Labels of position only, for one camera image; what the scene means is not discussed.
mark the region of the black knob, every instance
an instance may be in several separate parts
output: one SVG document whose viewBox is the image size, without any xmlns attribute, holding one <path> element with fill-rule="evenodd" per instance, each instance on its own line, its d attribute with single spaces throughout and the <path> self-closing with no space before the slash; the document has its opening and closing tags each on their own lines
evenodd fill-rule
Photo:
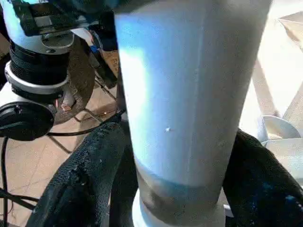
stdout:
<svg viewBox="0 0 303 227">
<path fill-rule="evenodd" d="M 0 108 L 0 132 L 14 140 L 32 141 L 47 134 L 53 126 L 53 114 L 46 107 L 18 102 Z"/>
</svg>

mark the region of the black fabric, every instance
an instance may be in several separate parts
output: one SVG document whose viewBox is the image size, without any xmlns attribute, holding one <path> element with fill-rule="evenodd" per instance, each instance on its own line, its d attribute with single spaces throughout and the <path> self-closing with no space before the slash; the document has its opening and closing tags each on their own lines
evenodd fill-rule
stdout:
<svg viewBox="0 0 303 227">
<path fill-rule="evenodd" d="M 240 130 L 223 189 L 239 227 L 303 227 L 303 189 L 268 149 Z"/>
<path fill-rule="evenodd" d="M 58 169 L 26 226 L 102 226 L 124 148 L 118 124 L 94 130 Z"/>
<path fill-rule="evenodd" d="M 138 190 L 132 142 L 127 122 L 121 122 L 126 137 L 125 152 L 113 182 L 109 227 L 134 227 L 132 207 Z"/>
</svg>

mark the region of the white pipe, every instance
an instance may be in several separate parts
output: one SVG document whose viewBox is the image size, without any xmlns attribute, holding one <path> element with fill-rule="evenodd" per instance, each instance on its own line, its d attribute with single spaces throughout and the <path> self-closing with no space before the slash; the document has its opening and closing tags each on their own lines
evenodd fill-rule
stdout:
<svg viewBox="0 0 303 227">
<path fill-rule="evenodd" d="M 138 226 L 213 227 L 224 219 L 215 207 L 268 9 L 264 0 L 142 0 L 116 11 L 140 197 L 149 211 L 141 206 Z"/>
</svg>

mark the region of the black wire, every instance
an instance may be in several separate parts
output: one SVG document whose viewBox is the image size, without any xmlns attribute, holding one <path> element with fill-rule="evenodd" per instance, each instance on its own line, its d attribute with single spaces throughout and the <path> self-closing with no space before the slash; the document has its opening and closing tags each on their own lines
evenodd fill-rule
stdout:
<svg viewBox="0 0 303 227">
<path fill-rule="evenodd" d="M 101 125 L 103 125 L 105 123 L 108 123 L 108 122 L 120 122 L 121 121 L 121 116 L 124 113 L 125 113 L 125 110 L 121 110 L 121 111 L 115 113 L 110 118 L 108 118 L 105 121 L 103 121 L 99 126 L 91 128 L 91 129 L 87 129 L 87 130 L 84 130 L 84 131 L 77 131 L 77 132 L 66 132 L 66 133 L 49 132 L 47 135 L 48 136 L 80 136 L 80 135 L 87 134 L 87 133 L 90 133 L 90 132 L 94 131 L 95 129 L 99 128 Z"/>
<path fill-rule="evenodd" d="M 0 188 L 0 197 L 3 197 L 4 199 L 12 200 L 12 202 L 15 202 L 15 203 L 19 204 L 20 206 L 28 208 L 29 210 L 34 210 L 34 208 L 35 208 L 35 206 L 33 204 L 23 201 L 19 197 L 14 196 L 9 192 L 6 192 L 2 188 Z"/>
<path fill-rule="evenodd" d="M 3 190 L 4 192 L 8 192 L 8 180 L 6 177 L 6 167 L 5 167 L 5 154 L 6 154 L 6 146 L 8 144 L 8 137 L 4 138 L 2 144 L 2 151 L 1 151 L 1 174 L 2 174 L 2 183 L 3 183 Z M 8 226 L 8 198 L 3 198 L 3 227 Z"/>
<path fill-rule="evenodd" d="M 33 201 L 33 202 L 39 202 L 38 198 L 26 196 L 26 195 L 13 195 L 14 197 L 18 197 L 19 199 L 22 200 L 28 200 L 28 201 Z"/>
</svg>

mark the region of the white plastic part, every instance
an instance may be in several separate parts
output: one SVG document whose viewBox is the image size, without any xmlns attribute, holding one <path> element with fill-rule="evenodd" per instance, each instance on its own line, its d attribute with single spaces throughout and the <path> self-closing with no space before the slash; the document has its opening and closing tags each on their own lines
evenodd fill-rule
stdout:
<svg viewBox="0 0 303 227">
<path fill-rule="evenodd" d="M 269 2 L 138 0 L 116 11 L 134 156 L 150 189 L 144 203 L 149 208 L 133 217 L 134 223 L 141 220 L 138 227 L 187 226 L 184 216 L 196 226 L 223 227 L 224 211 L 215 212 L 216 202 Z M 154 215 L 157 208 L 168 216 L 174 210 L 153 199 L 170 202 L 168 207 L 180 202 L 166 186 L 184 189 L 175 191 L 184 206 L 180 216 L 163 220 Z M 193 188 L 202 192 L 199 197 Z M 190 209 L 191 203 L 200 207 Z M 154 218 L 161 222 L 150 222 Z"/>
<path fill-rule="evenodd" d="M 157 219 L 146 206 L 140 200 L 139 190 L 136 193 L 133 203 L 133 222 L 134 227 L 174 227 L 173 225 L 165 224 L 161 220 Z M 214 210 L 211 210 L 208 215 L 205 215 L 205 220 L 202 225 L 191 226 L 191 227 L 208 227 L 208 226 L 225 226 L 225 219 L 218 218 L 221 214 L 224 213 L 224 208 L 220 204 L 214 207 Z"/>
<path fill-rule="evenodd" d="M 27 0 L 26 2 L 35 4 L 39 3 L 39 0 Z M 24 49 L 42 54 L 58 55 L 69 52 L 74 40 L 74 36 L 72 34 L 66 34 L 64 37 L 61 36 L 58 38 L 52 34 L 51 39 L 56 45 L 46 46 L 43 42 L 42 35 L 35 35 L 31 37 L 25 35 L 20 25 L 20 19 L 16 16 L 13 5 L 10 3 L 10 1 L 2 0 L 0 3 L 3 7 L 4 21 L 8 35 L 15 44 Z"/>
</svg>

